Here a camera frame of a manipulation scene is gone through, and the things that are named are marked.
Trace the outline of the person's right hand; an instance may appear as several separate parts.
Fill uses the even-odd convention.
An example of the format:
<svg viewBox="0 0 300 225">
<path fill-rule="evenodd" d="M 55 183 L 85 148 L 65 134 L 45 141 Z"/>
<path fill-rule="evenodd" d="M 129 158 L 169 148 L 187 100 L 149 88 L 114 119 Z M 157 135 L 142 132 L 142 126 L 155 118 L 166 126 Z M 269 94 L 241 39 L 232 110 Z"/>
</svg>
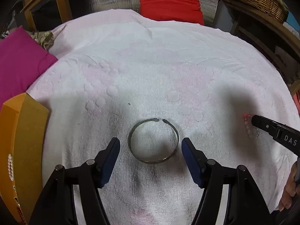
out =
<svg viewBox="0 0 300 225">
<path fill-rule="evenodd" d="M 284 186 L 282 197 L 279 202 L 279 211 L 289 209 L 292 205 L 292 198 L 299 194 L 299 185 L 296 185 L 294 180 L 297 173 L 297 163 L 295 162 L 291 167 L 291 172 L 288 176 L 287 182 Z"/>
</svg>

